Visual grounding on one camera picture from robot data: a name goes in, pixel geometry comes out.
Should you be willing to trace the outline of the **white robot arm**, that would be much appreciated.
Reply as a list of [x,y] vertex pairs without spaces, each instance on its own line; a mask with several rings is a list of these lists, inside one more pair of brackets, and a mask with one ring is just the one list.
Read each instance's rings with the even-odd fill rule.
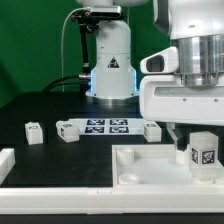
[[140,62],[140,112],[147,120],[224,126],[224,0],[77,0],[81,18],[97,30],[97,63],[91,98],[131,97],[130,29],[123,6],[153,2],[154,24],[171,46]]

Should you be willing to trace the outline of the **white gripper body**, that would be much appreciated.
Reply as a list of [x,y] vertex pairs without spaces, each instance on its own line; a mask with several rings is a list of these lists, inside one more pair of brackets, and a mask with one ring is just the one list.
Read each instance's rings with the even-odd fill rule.
[[[164,58],[162,72],[148,72],[146,61],[153,56]],[[178,50],[169,47],[140,62],[145,77],[140,82],[140,113],[145,120],[224,126],[224,74],[216,86],[186,87],[178,69]]]

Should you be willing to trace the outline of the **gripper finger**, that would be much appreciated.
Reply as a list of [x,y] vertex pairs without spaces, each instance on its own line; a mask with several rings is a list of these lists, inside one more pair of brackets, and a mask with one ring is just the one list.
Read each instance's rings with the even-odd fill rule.
[[166,129],[174,141],[176,150],[183,150],[183,135],[174,123],[167,123]]

